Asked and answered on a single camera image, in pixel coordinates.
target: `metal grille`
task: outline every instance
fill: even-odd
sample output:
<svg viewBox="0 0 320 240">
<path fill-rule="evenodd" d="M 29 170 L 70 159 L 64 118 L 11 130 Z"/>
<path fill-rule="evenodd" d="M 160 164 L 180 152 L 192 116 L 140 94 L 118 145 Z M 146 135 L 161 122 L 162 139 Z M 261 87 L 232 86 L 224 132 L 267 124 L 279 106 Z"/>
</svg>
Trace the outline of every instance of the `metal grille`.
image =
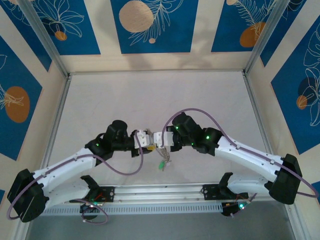
<svg viewBox="0 0 320 240">
<path fill-rule="evenodd" d="M 138 214 L 190 214 L 190 213 L 221 213 L 221 203 L 187 203 L 187 204 L 126 204 L 104 205 L 102 209 L 108 215 Z M 57 205 L 45 210 L 41 216 L 76 216 L 80 215 L 80 205 Z M 98 210 L 85 215 L 102 215 Z"/>
</svg>

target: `enclosure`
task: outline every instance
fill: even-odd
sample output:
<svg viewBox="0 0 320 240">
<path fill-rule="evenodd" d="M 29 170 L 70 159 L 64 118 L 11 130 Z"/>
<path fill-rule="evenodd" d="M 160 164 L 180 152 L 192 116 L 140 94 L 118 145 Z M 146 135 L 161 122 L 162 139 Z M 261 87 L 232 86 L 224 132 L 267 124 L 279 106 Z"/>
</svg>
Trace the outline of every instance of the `enclosure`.
<svg viewBox="0 0 320 240">
<path fill-rule="evenodd" d="M 1 239 L 319 239 L 319 198 L 297 195 L 285 205 L 258 194 L 234 217 L 221 215 L 224 201 L 204 200 L 204 184 L 229 172 L 242 180 L 261 176 L 191 147 L 170 152 L 166 165 L 156 151 L 145 154 L 133 176 L 103 164 L 77 176 L 116 187 L 113 202 L 103 205 L 106 225 L 83 223 L 78 203 L 58 204 L 28 223 L 5 217 L 21 170 L 72 156 L 114 120 L 125 121 L 129 134 L 160 132 L 187 108 L 208 112 L 247 146 L 296 156 L 303 178 L 319 191 L 317 0 L 0 5 Z M 216 127 L 200 112 L 186 114 L 202 128 Z M 115 152 L 107 162 L 130 173 L 139 161 Z M 299 191 L 313 194 L 303 183 Z"/>
</svg>

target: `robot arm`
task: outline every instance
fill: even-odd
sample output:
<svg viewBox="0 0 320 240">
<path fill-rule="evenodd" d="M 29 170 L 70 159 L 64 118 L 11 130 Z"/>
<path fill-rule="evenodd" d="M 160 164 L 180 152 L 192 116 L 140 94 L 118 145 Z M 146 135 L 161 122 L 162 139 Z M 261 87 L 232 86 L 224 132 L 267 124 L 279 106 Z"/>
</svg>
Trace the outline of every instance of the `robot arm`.
<svg viewBox="0 0 320 240">
<path fill-rule="evenodd" d="M 298 161 L 294 156 L 287 154 L 283 158 L 268 155 L 232 139 L 236 143 L 236 146 L 233 146 L 219 130 L 211 127 L 201 128 L 185 113 L 181 113 L 173 119 L 172 124 L 166 128 L 163 135 L 164 146 L 170 147 L 171 152 L 190 146 L 199 153 L 234 161 L 262 176 L 238 177 L 230 172 L 225 173 L 219 184 L 207 186 L 207 190 L 217 196 L 212 200 L 232 200 L 243 193 L 269 193 L 271 197 L 281 203 L 294 203 L 300 180 L 280 167 L 285 165 L 302 176 Z M 74 199 L 91 201 L 92 197 L 97 196 L 101 192 L 101 187 L 90 176 L 83 176 L 76 182 L 66 183 L 70 178 L 102 163 L 93 155 L 106 161 L 113 156 L 114 151 L 131 151 L 131 157 L 136 157 L 139 155 L 139 144 L 143 154 L 150 153 L 151 150 L 148 147 L 153 144 L 156 144 L 157 147 L 162 145 L 162 132 L 149 135 L 145 131 L 139 130 L 136 138 L 134 137 L 135 132 L 133 131 L 128 136 L 127 124 L 121 120 L 115 120 L 108 126 L 105 133 L 99 134 L 76 154 L 33 173 L 27 169 L 18 173 L 7 196 L 11 203 L 29 183 L 44 176 L 36 181 L 14 205 L 22 222 L 33 220 L 51 206 Z M 249 149 L 250 152 L 243 151 L 241 147 Z M 267 162 L 258 155 L 268 156 L 272 161 Z"/>
</svg>

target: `white floor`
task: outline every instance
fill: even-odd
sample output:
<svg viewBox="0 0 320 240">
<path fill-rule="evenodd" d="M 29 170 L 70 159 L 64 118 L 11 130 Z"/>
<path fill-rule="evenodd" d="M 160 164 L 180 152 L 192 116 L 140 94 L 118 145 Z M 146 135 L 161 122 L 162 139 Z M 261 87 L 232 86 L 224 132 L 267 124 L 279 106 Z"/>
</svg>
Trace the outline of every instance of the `white floor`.
<svg viewBox="0 0 320 240">
<path fill-rule="evenodd" d="M 214 71 L 137 71 L 74 75 L 67 95 L 53 147 L 50 165 L 77 152 L 113 120 L 135 129 L 161 131 L 166 121 L 184 108 L 200 108 L 210 113 L 228 135 L 265 150 L 241 72 Z M 204 127 L 215 127 L 199 112 L 187 112 Z M 170 154 L 172 163 L 164 171 L 161 157 L 145 155 L 141 171 L 121 176 L 105 165 L 86 171 L 98 184 L 174 184 L 218 182 L 225 172 L 255 174 L 226 159 L 200 154 L 185 147 Z M 133 172 L 140 158 L 130 152 L 115 152 L 108 161 L 119 171 Z"/>
</svg>

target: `cable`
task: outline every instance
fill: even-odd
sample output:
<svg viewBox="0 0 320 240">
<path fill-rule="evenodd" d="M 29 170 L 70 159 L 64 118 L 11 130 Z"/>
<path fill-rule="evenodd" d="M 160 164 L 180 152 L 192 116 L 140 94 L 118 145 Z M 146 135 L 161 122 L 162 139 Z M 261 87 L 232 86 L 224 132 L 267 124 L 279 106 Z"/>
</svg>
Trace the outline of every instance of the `cable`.
<svg viewBox="0 0 320 240">
<path fill-rule="evenodd" d="M 226 132 L 222 129 L 222 127 L 219 125 L 219 123 L 209 114 L 207 113 L 206 111 L 204 110 L 201 110 L 201 109 L 198 109 L 198 108 L 186 108 L 186 109 L 183 109 L 181 111 L 178 111 L 177 113 L 175 113 L 172 117 L 169 118 L 169 120 L 165 123 L 163 129 L 162 129 L 162 135 L 161 135 L 161 142 L 162 142 L 162 145 L 161 145 L 161 148 L 164 147 L 164 144 L 165 144 L 165 139 L 164 139 L 164 134 L 165 134 L 165 130 L 166 130 L 166 127 L 169 125 L 169 123 L 176 117 L 178 116 L 179 114 L 183 113 L 183 112 L 187 112 L 187 111 L 196 111 L 196 112 L 200 112 L 200 113 L 203 113 L 205 114 L 207 117 L 209 117 L 213 122 L 214 124 L 218 127 L 218 129 L 222 132 L 223 136 L 228 140 L 228 142 L 234 146 L 234 147 L 238 147 L 237 144 L 235 144 L 229 137 L 228 135 L 226 134 Z M 252 150 L 249 150 L 245 147 L 238 147 L 239 150 L 243 150 L 244 152 L 247 152 L 249 154 L 252 154 L 254 156 L 257 156 L 257 157 L 260 157 L 264 160 L 266 160 L 267 162 L 271 162 L 272 160 L 264 155 L 261 155 L 259 153 L 256 153 Z M 319 197 L 319 192 L 309 183 L 307 182 L 304 178 L 302 178 L 301 176 L 299 176 L 297 173 L 295 173 L 294 171 L 292 171 L 291 169 L 289 169 L 288 167 L 284 166 L 284 165 L 281 165 L 280 163 L 278 162 L 274 162 L 274 164 L 277 166 L 277 167 L 280 167 L 284 170 L 286 170 L 287 172 L 289 172 L 290 174 L 292 174 L 293 176 L 295 176 L 297 179 L 299 179 L 301 182 L 303 182 L 305 185 L 307 185 L 313 192 L 314 192 L 314 195 L 311 195 L 311 194 L 308 194 L 308 193 L 304 193 L 304 192 L 297 192 L 297 194 L 299 195 L 302 195 L 302 196 L 306 196 L 306 197 L 310 197 L 310 198 L 318 198 Z"/>
<path fill-rule="evenodd" d="M 124 176 L 132 176 L 132 175 L 138 173 L 138 172 L 141 170 L 142 165 L 143 165 L 143 163 L 144 163 L 144 153 L 143 153 L 143 149 L 142 149 L 142 147 L 141 147 L 141 144 L 140 144 L 140 142 L 139 142 L 137 133 L 138 133 L 138 131 L 136 131 L 136 132 L 134 133 L 134 137 L 135 137 L 135 139 L 136 139 L 136 141 L 137 141 L 137 143 L 138 143 L 138 146 L 139 146 L 139 152 L 140 152 L 140 155 L 141 155 L 141 161 L 140 161 L 140 165 L 139 165 L 139 167 L 138 167 L 138 169 L 137 169 L 136 171 L 131 172 L 131 173 L 120 172 L 120 171 L 114 169 L 111 165 L 109 165 L 103 158 L 101 158 L 100 156 L 94 155 L 94 154 L 84 154 L 84 155 L 77 156 L 76 158 L 71 158 L 71 159 L 69 159 L 69 160 L 67 160 L 67 161 L 65 161 L 65 162 L 62 162 L 62 163 L 58 164 L 57 166 L 49 169 L 49 170 L 46 171 L 43 175 L 38 176 L 36 179 L 34 179 L 33 181 L 31 181 L 27 186 L 25 186 L 25 188 L 21 190 L 21 192 L 15 197 L 15 199 L 12 201 L 11 205 L 9 206 L 8 211 L 6 212 L 6 218 L 7 218 L 8 220 L 15 220 L 15 219 L 18 219 L 18 218 L 19 218 L 19 216 L 14 216 L 14 217 L 10 216 L 11 211 L 12 211 L 12 209 L 14 208 L 14 205 L 17 203 L 17 201 L 21 198 L 21 196 L 22 196 L 33 184 L 35 184 L 35 183 L 36 183 L 37 181 L 39 181 L 40 179 L 46 177 L 46 175 L 50 174 L 51 172 L 53 172 L 53 171 L 55 171 L 55 170 L 63 167 L 64 165 L 66 165 L 66 164 L 68 164 L 68 163 L 71 163 L 71 162 L 73 162 L 73 161 L 76 161 L 76 160 L 78 160 L 78 159 L 83 159 L 83 158 L 87 158 L 87 157 L 93 157 L 93 158 L 98 159 L 98 160 L 100 160 L 101 162 L 103 162 L 103 163 L 104 163 L 107 167 L 109 167 L 112 171 L 116 172 L 117 174 L 124 175 Z M 86 200 L 83 200 L 83 199 L 76 199 L 76 200 L 79 201 L 79 202 L 86 203 L 86 204 L 90 204 L 90 205 L 94 206 L 96 209 L 100 210 L 100 211 L 106 216 L 106 220 L 103 221 L 103 222 L 92 222 L 92 221 L 88 221 L 88 220 L 84 219 L 84 213 L 82 213 L 82 216 L 81 216 L 81 217 L 82 217 L 83 221 L 85 221 L 86 223 L 94 224 L 94 225 L 102 225 L 102 224 L 105 224 L 105 223 L 108 221 L 108 214 L 107 214 L 101 207 L 93 204 L 92 202 L 89 202 L 89 201 L 86 201 Z"/>
</svg>

